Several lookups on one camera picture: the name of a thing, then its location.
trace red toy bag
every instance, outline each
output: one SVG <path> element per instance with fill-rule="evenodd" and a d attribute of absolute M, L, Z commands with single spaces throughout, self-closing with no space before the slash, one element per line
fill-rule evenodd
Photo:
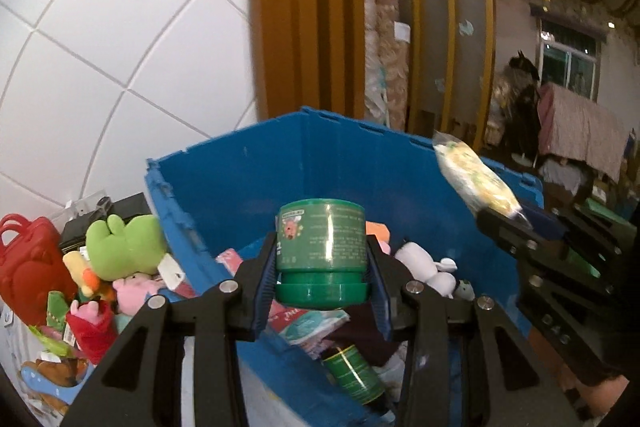
<path fill-rule="evenodd" d="M 4 245 L 2 234 L 18 235 Z M 62 263 L 60 234 L 46 217 L 31 222 L 20 214 L 0 221 L 0 297 L 29 326 L 47 324 L 50 291 L 71 302 L 78 286 Z"/>

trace blue bin wall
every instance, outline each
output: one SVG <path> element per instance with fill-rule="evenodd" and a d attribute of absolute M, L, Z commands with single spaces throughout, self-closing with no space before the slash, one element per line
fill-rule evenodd
<path fill-rule="evenodd" d="M 542 206 L 539 180 L 487 164 L 517 197 Z M 146 183 L 169 244 L 200 293 L 228 277 L 214 257 L 226 248 L 252 257 L 283 204 L 341 198 L 364 206 L 370 221 L 385 223 L 393 247 L 407 238 L 435 259 L 453 258 L 457 275 L 469 279 L 478 295 L 493 296 L 520 330 L 529 328 L 515 308 L 515 261 L 478 232 L 440 174 L 430 140 L 304 108 L 150 160 Z M 316 362 L 270 331 L 238 349 L 311 425 L 372 422 L 363 407 L 328 383 Z"/>

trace window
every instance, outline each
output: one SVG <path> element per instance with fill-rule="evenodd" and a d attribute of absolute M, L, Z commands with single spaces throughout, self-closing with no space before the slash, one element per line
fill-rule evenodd
<path fill-rule="evenodd" d="M 596 40 L 544 20 L 540 37 L 540 80 L 553 82 L 594 100 L 598 92 Z"/>

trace green jar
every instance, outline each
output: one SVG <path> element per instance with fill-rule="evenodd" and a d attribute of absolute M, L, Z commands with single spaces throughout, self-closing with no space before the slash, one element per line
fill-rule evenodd
<path fill-rule="evenodd" d="M 276 300 L 335 310 L 367 300 L 364 209 L 342 200 L 302 200 L 278 214 Z"/>
<path fill-rule="evenodd" d="M 385 388 L 356 346 L 330 347 L 322 353 L 321 358 L 324 367 L 349 396 L 379 414 L 386 413 Z"/>

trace yellow plush toy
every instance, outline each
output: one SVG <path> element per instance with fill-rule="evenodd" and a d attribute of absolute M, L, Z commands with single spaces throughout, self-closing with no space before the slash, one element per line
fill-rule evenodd
<path fill-rule="evenodd" d="M 71 279 L 80 288 L 82 295 L 88 299 L 99 295 L 109 302 L 115 300 L 115 292 L 111 285 L 100 280 L 79 251 L 74 250 L 64 254 L 62 262 L 65 264 L 66 269 L 69 270 Z"/>

